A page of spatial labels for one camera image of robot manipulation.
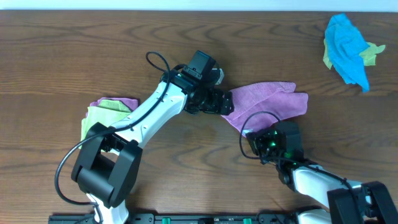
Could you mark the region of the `purple microfiber cloth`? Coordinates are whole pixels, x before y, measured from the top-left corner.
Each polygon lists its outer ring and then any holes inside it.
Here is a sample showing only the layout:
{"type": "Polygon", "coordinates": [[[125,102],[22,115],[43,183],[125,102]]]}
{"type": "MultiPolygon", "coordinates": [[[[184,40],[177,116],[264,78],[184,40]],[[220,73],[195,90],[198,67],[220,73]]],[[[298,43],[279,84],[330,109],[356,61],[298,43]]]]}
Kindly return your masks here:
{"type": "Polygon", "coordinates": [[[234,111],[224,119],[243,134],[307,112],[308,94],[294,82],[260,82],[231,90],[234,111]]]}

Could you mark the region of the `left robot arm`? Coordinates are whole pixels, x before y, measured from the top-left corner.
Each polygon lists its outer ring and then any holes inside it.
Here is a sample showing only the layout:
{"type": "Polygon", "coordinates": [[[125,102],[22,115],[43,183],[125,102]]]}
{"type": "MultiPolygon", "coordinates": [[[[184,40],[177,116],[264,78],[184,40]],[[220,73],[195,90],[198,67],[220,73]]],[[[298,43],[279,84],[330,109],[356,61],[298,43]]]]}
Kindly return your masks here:
{"type": "Polygon", "coordinates": [[[125,200],[136,182],[143,148],[170,118],[182,111],[233,111],[231,92],[215,87],[223,77],[216,60],[198,50],[188,64],[163,69],[153,94],[131,114],[109,126],[92,125],[78,143],[71,178],[94,206],[95,223],[126,223],[125,200]]]}

